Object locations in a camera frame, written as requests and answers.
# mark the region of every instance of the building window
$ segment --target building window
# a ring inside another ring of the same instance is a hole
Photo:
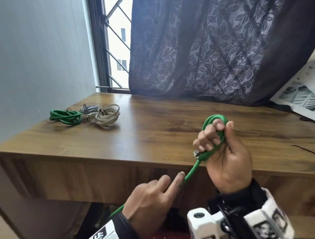
[[[126,29],[121,29],[121,39],[125,42],[126,41]]]
[[[117,62],[117,70],[121,71],[121,65]]]
[[[127,69],[127,61],[126,60],[122,61],[122,65]]]

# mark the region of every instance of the green cable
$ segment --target green cable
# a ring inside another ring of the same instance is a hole
[[[60,121],[66,125],[78,125],[82,120],[81,114],[77,111],[51,110],[49,119]]]
[[[227,122],[229,122],[224,115],[221,114],[214,114],[212,116],[210,116],[209,118],[206,119],[206,121],[204,122],[203,126],[202,126],[202,130],[205,130],[206,126],[209,124],[212,124],[214,120],[216,119],[221,119],[224,123],[224,125],[226,125]],[[220,137],[221,143],[219,145],[214,145],[213,149],[211,151],[204,151],[203,153],[201,153],[198,157],[197,157],[197,161],[195,163],[195,165],[192,167],[192,169],[189,171],[189,173],[186,175],[184,182],[188,181],[191,176],[195,173],[195,171],[197,170],[197,168],[199,167],[199,164],[201,163],[201,161],[206,161],[208,158],[210,158],[220,147],[221,145],[225,142],[225,136],[224,136],[224,131],[217,131],[218,136]],[[118,209],[116,209],[110,216],[109,218],[112,218],[116,213],[118,213],[119,211],[121,211],[123,209],[125,205],[121,205]]]

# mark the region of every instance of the curtain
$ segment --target curtain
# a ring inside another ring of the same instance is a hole
[[[132,94],[261,105],[315,48],[314,0],[133,0]]]

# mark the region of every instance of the hand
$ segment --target hand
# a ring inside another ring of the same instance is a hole
[[[193,143],[194,147],[203,152],[210,151],[213,145],[220,144],[216,130],[223,131],[226,143],[207,161],[208,174],[221,194],[239,191],[249,186],[252,180],[252,158],[241,139],[235,134],[234,122],[224,125],[221,119],[216,119],[201,131]]]
[[[184,178],[185,173],[180,172],[170,185],[170,177],[163,175],[159,181],[140,184],[134,189],[122,213],[140,238],[150,236],[160,228]]]

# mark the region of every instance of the wooden desk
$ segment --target wooden desk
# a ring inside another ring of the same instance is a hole
[[[193,140],[205,119],[223,114],[253,156],[255,178],[289,215],[315,215],[315,124],[266,107],[197,99],[95,93],[71,106],[116,103],[114,126],[67,126],[45,120],[0,146],[1,165],[22,195],[122,204],[136,185],[188,172]],[[205,206],[214,186],[201,167],[176,204]]]

